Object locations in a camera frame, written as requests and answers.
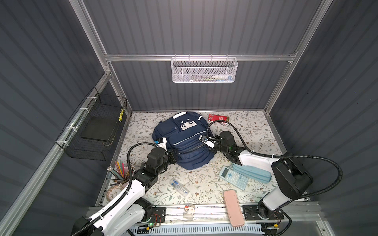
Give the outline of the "cup of coloured pencils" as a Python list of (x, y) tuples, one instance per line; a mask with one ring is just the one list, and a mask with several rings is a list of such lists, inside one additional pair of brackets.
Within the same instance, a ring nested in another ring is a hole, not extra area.
[(129, 168), (125, 160), (117, 160), (115, 161), (115, 166), (108, 167), (107, 170), (111, 174), (111, 177), (107, 178), (110, 184), (105, 198), (110, 202), (126, 188), (131, 177), (131, 172), (134, 171), (134, 167), (131, 165)]

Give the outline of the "small clear eraser box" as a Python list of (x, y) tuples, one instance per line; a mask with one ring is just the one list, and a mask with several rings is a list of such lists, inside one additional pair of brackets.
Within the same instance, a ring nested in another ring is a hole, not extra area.
[(183, 218), (185, 220), (193, 220), (195, 214), (195, 205), (193, 204), (186, 204), (184, 207), (184, 213), (183, 213)]

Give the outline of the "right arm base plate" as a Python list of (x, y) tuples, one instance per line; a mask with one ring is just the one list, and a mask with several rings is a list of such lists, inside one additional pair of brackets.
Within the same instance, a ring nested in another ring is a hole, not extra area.
[(246, 220), (283, 220), (284, 214), (276, 209), (275, 211), (269, 210), (264, 206), (258, 204), (242, 205), (242, 213)]

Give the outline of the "yellow tag on basket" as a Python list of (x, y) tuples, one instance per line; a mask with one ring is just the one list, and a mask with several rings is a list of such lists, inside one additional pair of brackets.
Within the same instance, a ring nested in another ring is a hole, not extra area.
[(120, 111), (120, 114), (119, 114), (119, 118), (118, 118), (118, 122), (122, 122), (122, 120), (123, 120), (123, 115), (124, 115), (124, 108), (122, 108), (121, 109), (121, 111)]

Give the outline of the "pink pencil case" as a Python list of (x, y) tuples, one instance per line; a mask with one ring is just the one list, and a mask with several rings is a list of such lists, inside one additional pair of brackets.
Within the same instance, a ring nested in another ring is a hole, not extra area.
[(234, 190), (223, 192), (224, 204), (232, 227), (244, 226), (245, 220), (240, 208), (237, 194)]

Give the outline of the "red card packet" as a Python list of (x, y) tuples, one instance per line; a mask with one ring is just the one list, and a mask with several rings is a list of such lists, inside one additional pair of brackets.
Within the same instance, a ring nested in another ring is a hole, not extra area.
[(208, 121), (214, 122), (214, 121), (229, 121), (229, 117), (227, 116), (220, 116), (220, 115), (214, 115), (214, 114), (209, 114), (208, 116)]

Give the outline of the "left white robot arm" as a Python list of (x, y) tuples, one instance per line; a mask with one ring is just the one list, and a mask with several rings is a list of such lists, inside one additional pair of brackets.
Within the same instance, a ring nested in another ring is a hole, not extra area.
[(130, 177), (128, 186), (88, 219), (78, 219), (71, 235), (120, 236), (134, 224), (147, 220), (152, 204), (142, 197), (157, 182), (159, 174), (177, 162), (177, 153), (176, 149), (155, 146), (147, 155), (147, 162)]

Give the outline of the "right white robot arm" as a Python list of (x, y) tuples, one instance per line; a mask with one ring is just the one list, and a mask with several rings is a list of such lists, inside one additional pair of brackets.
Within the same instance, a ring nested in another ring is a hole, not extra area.
[(266, 194), (258, 203), (259, 215), (262, 219), (269, 218), (274, 211), (291, 201), (301, 198), (313, 183), (302, 163), (296, 158), (275, 158), (255, 154), (244, 147), (237, 146), (234, 136), (223, 131), (213, 138), (214, 149), (234, 164), (234, 171), (241, 171), (251, 179), (269, 182), (274, 177), (277, 187)]

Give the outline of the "light blue calculator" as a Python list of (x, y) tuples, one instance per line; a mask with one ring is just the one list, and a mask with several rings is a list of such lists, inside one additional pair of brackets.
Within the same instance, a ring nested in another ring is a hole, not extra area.
[(247, 177), (244, 177), (243, 175), (226, 166), (222, 167), (219, 173), (219, 177), (241, 190), (246, 189), (249, 181)]

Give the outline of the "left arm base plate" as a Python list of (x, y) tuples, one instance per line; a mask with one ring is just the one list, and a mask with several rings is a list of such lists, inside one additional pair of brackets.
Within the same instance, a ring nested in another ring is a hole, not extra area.
[(164, 223), (166, 217), (166, 207), (153, 207), (150, 213), (147, 213), (147, 218), (142, 219), (141, 223)]

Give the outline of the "light blue pencil case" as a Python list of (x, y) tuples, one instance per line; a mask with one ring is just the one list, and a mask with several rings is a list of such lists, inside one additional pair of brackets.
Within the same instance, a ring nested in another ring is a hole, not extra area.
[(253, 179), (264, 184), (268, 184), (272, 179), (270, 172), (259, 169), (257, 167), (237, 165), (234, 163), (232, 164), (232, 169), (233, 171), (237, 172), (238, 174), (246, 178)]

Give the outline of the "white glue bottle in basket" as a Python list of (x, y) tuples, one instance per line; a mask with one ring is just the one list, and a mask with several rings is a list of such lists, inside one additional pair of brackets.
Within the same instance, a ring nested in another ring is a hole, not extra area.
[(216, 80), (224, 80), (224, 81), (232, 81), (233, 80), (233, 76), (227, 75), (227, 74), (213, 75), (212, 78), (216, 79)]

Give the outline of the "navy blue student backpack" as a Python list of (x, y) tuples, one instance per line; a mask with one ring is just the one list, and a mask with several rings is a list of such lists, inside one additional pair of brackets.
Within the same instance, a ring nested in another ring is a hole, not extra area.
[(166, 138), (166, 147), (176, 151), (176, 163), (186, 170), (208, 164), (214, 153), (200, 141), (200, 136), (212, 136), (206, 119), (195, 112), (181, 112), (160, 122), (152, 132), (152, 139)]

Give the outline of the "clear plastic pen pack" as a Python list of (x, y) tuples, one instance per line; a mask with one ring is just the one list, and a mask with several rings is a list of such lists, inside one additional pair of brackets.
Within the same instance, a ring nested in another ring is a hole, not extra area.
[(184, 198), (189, 194), (189, 191), (176, 179), (172, 179), (171, 186)]

